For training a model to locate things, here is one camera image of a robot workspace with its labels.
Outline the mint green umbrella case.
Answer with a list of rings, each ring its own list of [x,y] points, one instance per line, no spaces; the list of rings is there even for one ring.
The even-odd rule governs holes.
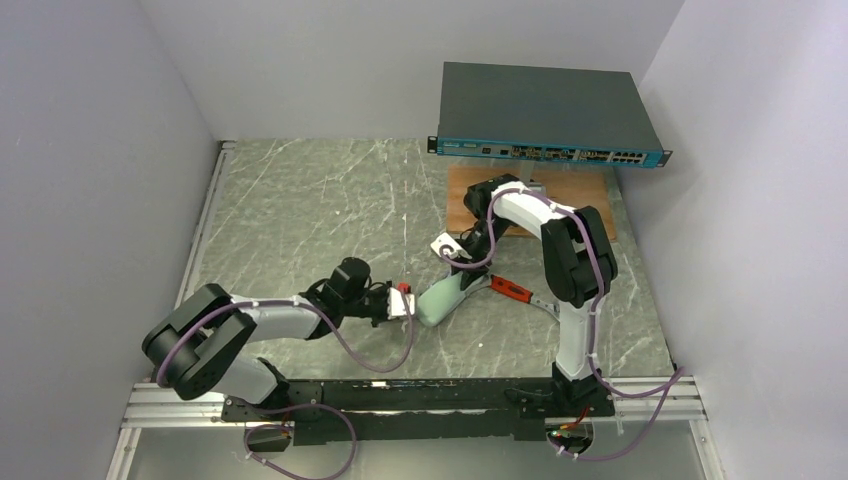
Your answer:
[[[473,293],[491,285],[489,274],[465,282],[470,277],[467,273],[452,274],[435,282],[419,295],[416,299],[416,316],[421,324],[426,327],[439,325]]]

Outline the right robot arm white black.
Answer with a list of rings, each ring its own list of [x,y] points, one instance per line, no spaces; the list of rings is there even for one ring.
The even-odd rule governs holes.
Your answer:
[[[601,391],[598,380],[596,314],[618,275],[599,211],[568,207],[504,174],[467,188],[463,198],[475,223],[458,251],[441,251],[462,290],[488,273],[498,240],[511,227],[536,237],[544,278],[558,302],[560,343],[552,379],[557,396],[577,400]]]

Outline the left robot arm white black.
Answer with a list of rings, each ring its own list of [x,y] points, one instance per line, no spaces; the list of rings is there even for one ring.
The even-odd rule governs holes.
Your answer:
[[[379,326],[410,321],[415,313],[408,285],[376,282],[367,262],[347,257],[329,276],[285,298],[249,298],[205,284],[145,336],[141,350],[154,365],[156,384],[183,400],[214,392],[276,409],[290,405],[290,383],[269,360],[242,358],[245,346],[338,337],[347,318]]]

